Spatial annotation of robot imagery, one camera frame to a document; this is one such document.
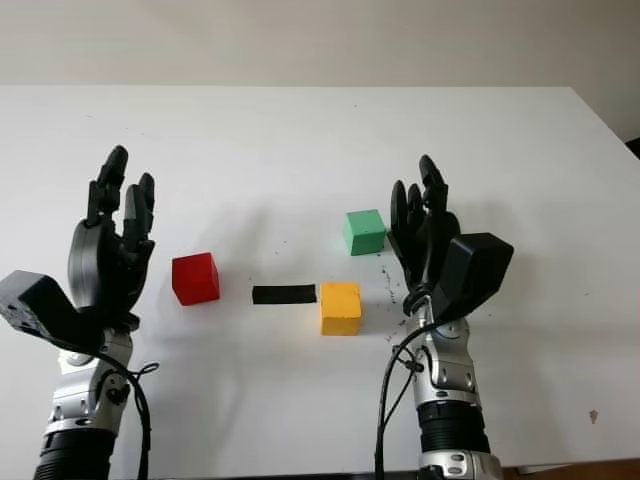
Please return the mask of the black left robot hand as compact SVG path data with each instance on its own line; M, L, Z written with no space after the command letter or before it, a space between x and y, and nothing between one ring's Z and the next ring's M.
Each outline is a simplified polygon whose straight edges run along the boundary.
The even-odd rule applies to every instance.
M155 242L155 181L144 173L121 195L129 154L115 146L89 183L87 213L75 228L68 258L71 294L100 327L139 328L132 313L144 288Z

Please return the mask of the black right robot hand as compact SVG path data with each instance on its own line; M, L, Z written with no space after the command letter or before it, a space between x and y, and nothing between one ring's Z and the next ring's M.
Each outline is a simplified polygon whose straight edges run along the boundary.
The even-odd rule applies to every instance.
M419 161L421 185L392 188L388 238L398 259L408 290L403 312L409 316L424 303L439 282L450 241L460 224L447 210L448 184L428 155Z

